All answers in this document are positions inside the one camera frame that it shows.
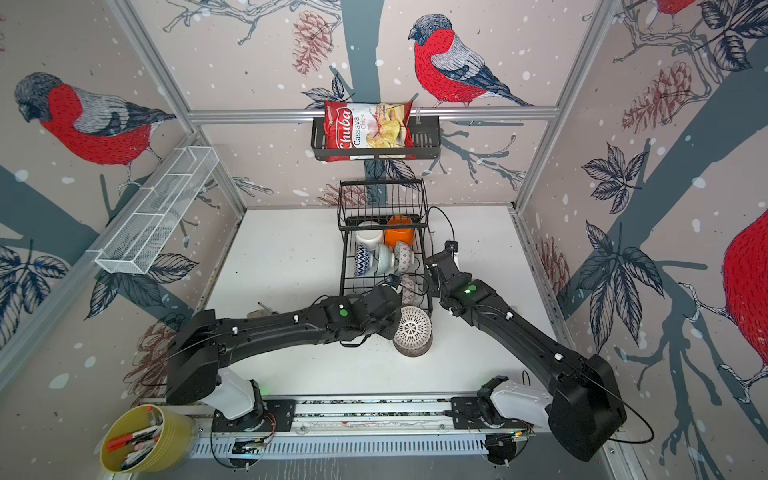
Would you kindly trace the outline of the orange white patterned bowl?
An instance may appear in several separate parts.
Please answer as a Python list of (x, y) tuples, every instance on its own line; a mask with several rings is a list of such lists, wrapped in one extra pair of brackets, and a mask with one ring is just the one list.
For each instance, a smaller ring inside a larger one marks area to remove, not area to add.
[(358, 244), (355, 252), (355, 269), (354, 274), (358, 277), (366, 276), (372, 268), (373, 255), (371, 251), (365, 246)]

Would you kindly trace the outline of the blue patterned bowl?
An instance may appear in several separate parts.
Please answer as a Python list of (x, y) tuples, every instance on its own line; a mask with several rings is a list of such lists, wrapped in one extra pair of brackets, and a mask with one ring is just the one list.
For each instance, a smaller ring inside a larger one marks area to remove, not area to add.
[(423, 306), (426, 293), (424, 291), (422, 274), (416, 272), (403, 273), (400, 278), (400, 287), (404, 306)]

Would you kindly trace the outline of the grey green patterned bowl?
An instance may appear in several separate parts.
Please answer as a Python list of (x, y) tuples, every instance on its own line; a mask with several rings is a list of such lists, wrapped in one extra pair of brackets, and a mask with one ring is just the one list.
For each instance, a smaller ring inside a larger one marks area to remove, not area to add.
[(394, 247), (396, 256), (396, 272), (402, 274), (408, 271), (415, 261), (415, 254), (412, 248), (403, 241), (397, 241)]

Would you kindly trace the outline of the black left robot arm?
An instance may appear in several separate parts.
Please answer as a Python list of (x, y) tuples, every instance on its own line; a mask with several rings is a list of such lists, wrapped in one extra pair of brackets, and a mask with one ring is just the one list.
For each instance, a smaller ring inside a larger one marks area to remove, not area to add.
[(229, 420), (254, 414), (263, 406), (257, 382), (231, 370), (247, 358), (302, 345), (340, 343), (372, 335), (392, 339), (401, 318), (395, 288), (374, 287), (362, 295), (328, 296), (312, 305), (260, 318), (219, 318), (213, 309), (193, 316), (167, 351), (166, 403), (202, 402)]

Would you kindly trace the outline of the white ceramic bowl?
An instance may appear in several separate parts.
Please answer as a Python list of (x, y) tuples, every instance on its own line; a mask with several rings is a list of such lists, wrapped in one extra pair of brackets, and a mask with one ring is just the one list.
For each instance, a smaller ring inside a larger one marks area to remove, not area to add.
[(357, 227), (358, 230), (354, 232), (354, 237), (358, 245), (369, 251), (374, 251), (384, 242), (384, 232), (378, 222), (363, 221)]

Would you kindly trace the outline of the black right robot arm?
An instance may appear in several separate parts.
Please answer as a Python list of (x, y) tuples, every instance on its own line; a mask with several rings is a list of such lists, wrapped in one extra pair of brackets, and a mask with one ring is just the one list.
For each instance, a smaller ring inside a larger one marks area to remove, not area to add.
[(608, 362), (545, 335), (486, 282), (460, 271), (452, 253), (430, 256), (425, 267), (445, 310), (499, 342), (547, 387), (548, 426), (560, 445), (580, 461), (592, 459), (627, 419)]

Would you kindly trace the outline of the teal concentric pattern bowl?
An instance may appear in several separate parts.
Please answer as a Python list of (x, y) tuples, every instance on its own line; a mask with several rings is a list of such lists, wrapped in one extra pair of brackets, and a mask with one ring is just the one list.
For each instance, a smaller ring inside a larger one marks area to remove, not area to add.
[(376, 263), (374, 273), (377, 276), (386, 276), (394, 271), (395, 255), (388, 245), (379, 244), (374, 251), (374, 258)]

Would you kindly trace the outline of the white brown dotted bowl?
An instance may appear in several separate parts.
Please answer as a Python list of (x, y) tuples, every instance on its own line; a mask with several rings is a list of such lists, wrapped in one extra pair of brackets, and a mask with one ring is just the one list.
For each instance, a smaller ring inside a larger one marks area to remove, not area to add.
[(428, 313), (416, 306), (404, 306), (392, 342), (406, 357), (424, 355), (433, 342), (433, 326)]

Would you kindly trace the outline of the orange plastic bowl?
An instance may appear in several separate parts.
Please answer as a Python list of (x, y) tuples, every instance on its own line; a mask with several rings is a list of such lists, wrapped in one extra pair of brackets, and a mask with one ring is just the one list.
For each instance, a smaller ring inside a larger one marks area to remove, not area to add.
[(384, 231), (384, 242), (394, 249), (399, 242), (409, 247), (413, 246), (415, 228), (413, 220), (409, 216), (394, 215), (387, 223), (388, 229)]

